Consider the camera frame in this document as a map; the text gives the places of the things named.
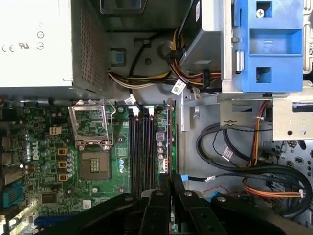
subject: cable tie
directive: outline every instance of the cable tie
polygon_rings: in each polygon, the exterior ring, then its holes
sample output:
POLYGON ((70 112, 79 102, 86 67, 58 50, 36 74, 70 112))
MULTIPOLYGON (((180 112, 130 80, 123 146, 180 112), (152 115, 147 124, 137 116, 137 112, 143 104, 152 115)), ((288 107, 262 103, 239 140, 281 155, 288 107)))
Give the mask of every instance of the cable tie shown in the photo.
POLYGON ((299 193, 300 193, 300 197, 301 197, 301 198, 304 198, 303 189, 299 189, 299 193))
POLYGON ((205 181, 208 183, 208 182, 214 181, 215 179, 216 179, 216 176, 213 175, 213 176, 207 177, 205 181))
POLYGON ((257 118, 257 119, 260 119, 260 120, 262 120, 262 121, 265 120, 265 118, 264 118, 264 117, 261 117, 261 116, 256 116, 256 118, 257 118))

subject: barcode label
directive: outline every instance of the barcode label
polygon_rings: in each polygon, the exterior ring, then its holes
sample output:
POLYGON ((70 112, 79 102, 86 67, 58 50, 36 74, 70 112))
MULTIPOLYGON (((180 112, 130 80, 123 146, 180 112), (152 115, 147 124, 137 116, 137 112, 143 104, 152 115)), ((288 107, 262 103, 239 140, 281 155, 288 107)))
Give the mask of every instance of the barcode label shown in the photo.
POLYGON ((224 153, 222 154, 222 157, 225 158, 227 161, 230 161, 231 156, 233 156, 233 152, 228 147, 226 147, 224 153))
POLYGON ((313 42, 310 42, 310 55, 313 55, 313 42))
POLYGON ((136 102, 136 99, 135 99, 134 95, 131 94, 130 97, 127 98, 127 99, 125 99, 124 101, 125 101, 125 103, 126 103, 127 105, 134 105, 135 102, 136 102))
POLYGON ((175 95, 180 95, 186 86, 187 86, 186 83, 178 79, 172 88, 172 93, 174 93, 175 95))
POLYGON ((196 5, 196 22, 200 18, 200 1, 196 5))
POLYGON ((194 91, 195 100, 202 99, 202 95, 200 93, 200 89, 193 87, 192 90, 194 91))

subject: chip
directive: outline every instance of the chip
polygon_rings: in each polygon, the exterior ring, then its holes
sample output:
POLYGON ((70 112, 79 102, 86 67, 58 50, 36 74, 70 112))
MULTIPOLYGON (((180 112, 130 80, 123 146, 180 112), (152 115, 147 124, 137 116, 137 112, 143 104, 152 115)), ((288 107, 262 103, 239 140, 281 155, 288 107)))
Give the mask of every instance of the chip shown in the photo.
POLYGON ((165 133, 164 132, 157 132, 156 133, 156 140, 157 141, 164 141, 165 140, 165 133))
POLYGON ((42 193, 41 203, 43 204, 57 203, 57 194, 56 193, 42 193))
POLYGON ((84 180, 107 180, 110 178, 107 152, 83 152, 80 173, 84 180))
POLYGON ((91 208, 91 200, 83 200, 83 209, 91 208))
POLYGON ((68 179, 67 175, 59 175, 59 181, 66 181, 68 179))
POLYGON ((67 162, 58 162, 58 167, 59 168, 66 168, 67 167, 67 162))
POLYGON ((67 154, 67 148, 59 148, 58 155, 65 156, 67 154))

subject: white label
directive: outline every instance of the white label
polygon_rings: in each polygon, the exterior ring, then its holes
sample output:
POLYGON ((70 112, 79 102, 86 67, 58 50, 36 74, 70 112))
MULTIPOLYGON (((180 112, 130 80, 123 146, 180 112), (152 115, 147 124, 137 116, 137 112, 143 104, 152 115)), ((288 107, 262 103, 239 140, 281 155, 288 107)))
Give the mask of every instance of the white label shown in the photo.
POLYGON ((207 177, 205 181, 206 182, 211 182, 211 181, 214 181, 215 179, 216 179, 216 176, 213 175, 213 176, 207 177))
POLYGON ((125 99, 124 101, 127 105, 134 105, 136 102, 136 99, 135 99, 134 95, 131 94, 130 97, 128 99, 125 99))
POLYGON ((33 160, 39 160, 38 141, 33 143, 33 160))
POLYGON ((192 90, 194 91, 195 100, 202 99, 202 95, 200 93, 200 89, 193 87, 192 90))
POLYGON ((174 93, 175 95, 180 95, 186 86, 187 86, 186 83, 178 79, 172 88, 172 93, 174 93))
POLYGON ((83 209, 91 208, 91 200, 83 200, 83 209))
POLYGON ((222 155, 227 161, 230 161, 231 156, 233 156, 233 152, 227 147, 222 155))
POLYGON ((200 1, 197 3, 196 6, 196 21, 200 18, 200 1))

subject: blue tab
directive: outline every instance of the blue tab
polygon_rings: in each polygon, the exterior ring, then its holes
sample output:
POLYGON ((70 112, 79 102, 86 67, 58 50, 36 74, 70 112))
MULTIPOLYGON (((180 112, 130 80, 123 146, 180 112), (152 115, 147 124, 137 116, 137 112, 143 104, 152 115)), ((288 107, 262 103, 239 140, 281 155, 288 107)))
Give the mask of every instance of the blue tab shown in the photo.
POLYGON ((182 175, 181 176, 182 181, 188 181, 188 179, 189 179, 188 175, 182 175))

